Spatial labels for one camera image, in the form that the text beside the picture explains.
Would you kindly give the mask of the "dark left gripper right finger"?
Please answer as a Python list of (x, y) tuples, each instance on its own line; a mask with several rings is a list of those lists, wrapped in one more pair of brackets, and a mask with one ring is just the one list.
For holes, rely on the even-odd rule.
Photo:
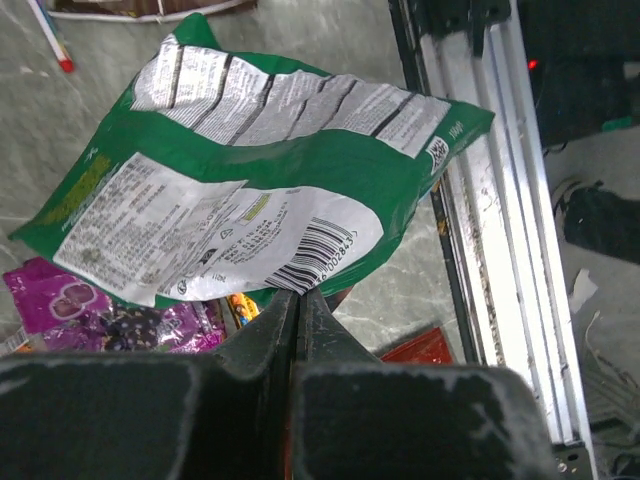
[(515, 372), (385, 363), (331, 314), (300, 300), (303, 360), (291, 410), (297, 479), (555, 479), (532, 392)]

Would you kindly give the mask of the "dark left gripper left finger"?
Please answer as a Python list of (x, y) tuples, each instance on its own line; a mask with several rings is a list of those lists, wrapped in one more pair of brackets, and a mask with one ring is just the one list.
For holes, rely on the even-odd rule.
[(1, 362), (5, 479), (280, 479), (295, 297), (202, 354)]

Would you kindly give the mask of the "dark green chips bag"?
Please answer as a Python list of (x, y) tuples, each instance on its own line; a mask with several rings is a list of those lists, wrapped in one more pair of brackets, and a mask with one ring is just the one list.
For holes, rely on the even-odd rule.
[(418, 202), (493, 118), (224, 51), (192, 14), (12, 238), (145, 307), (267, 289), (332, 294), (390, 258)]

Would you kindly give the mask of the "brown snack bag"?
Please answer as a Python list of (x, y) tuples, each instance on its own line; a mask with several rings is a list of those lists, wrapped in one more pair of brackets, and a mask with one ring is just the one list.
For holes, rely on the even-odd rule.
[(54, 0), (44, 5), (54, 18), (121, 23), (168, 23), (192, 13), (205, 16), (254, 6), (246, 0)]

